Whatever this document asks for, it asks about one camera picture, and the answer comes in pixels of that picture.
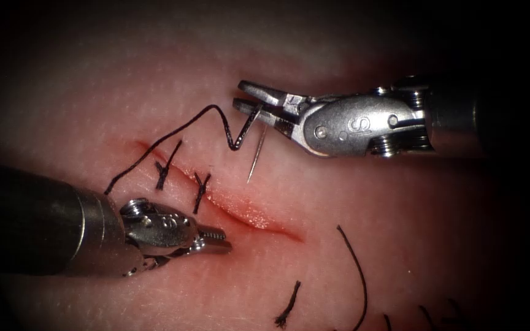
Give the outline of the right arm needle driver jaw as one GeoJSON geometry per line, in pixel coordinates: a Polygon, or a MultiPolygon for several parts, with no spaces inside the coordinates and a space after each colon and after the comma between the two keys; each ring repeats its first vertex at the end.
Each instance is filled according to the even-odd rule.
{"type": "Polygon", "coordinates": [[[308,103],[311,97],[291,94],[255,82],[241,80],[237,86],[242,92],[274,107],[281,107],[288,113],[299,113],[300,107],[308,103]]]}
{"type": "Polygon", "coordinates": [[[294,126],[298,121],[296,115],[286,112],[282,108],[274,107],[263,102],[255,102],[241,98],[234,98],[232,101],[232,106],[246,115],[251,114],[258,105],[261,106],[261,110],[256,119],[273,127],[287,138],[291,138],[294,126]]]}

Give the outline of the right arm needle driver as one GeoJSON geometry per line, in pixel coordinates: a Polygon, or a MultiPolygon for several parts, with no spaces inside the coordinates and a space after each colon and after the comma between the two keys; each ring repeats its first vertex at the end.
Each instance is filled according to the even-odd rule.
{"type": "Polygon", "coordinates": [[[390,88],[319,98],[298,118],[291,139],[322,158],[432,153],[424,98],[428,84],[409,76],[390,88]]]}

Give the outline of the left arm needle driver jaw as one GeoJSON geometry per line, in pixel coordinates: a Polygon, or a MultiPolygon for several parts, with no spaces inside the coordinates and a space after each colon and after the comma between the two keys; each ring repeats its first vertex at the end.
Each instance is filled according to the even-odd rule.
{"type": "Polygon", "coordinates": [[[230,242],[216,238],[200,238],[189,248],[189,254],[228,254],[231,251],[230,242]]]}
{"type": "Polygon", "coordinates": [[[211,238],[216,240],[226,240],[225,232],[215,227],[200,227],[198,233],[202,238],[211,238]]]}

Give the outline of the left arm needle driver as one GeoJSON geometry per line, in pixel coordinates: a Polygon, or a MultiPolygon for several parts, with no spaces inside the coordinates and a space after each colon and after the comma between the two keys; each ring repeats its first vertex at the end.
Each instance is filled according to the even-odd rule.
{"type": "Polygon", "coordinates": [[[143,257],[140,267],[123,274],[153,270],[177,257],[201,251],[201,236],[196,220],[167,205],[146,198],[130,200],[120,208],[126,243],[135,246],[143,257]]]}

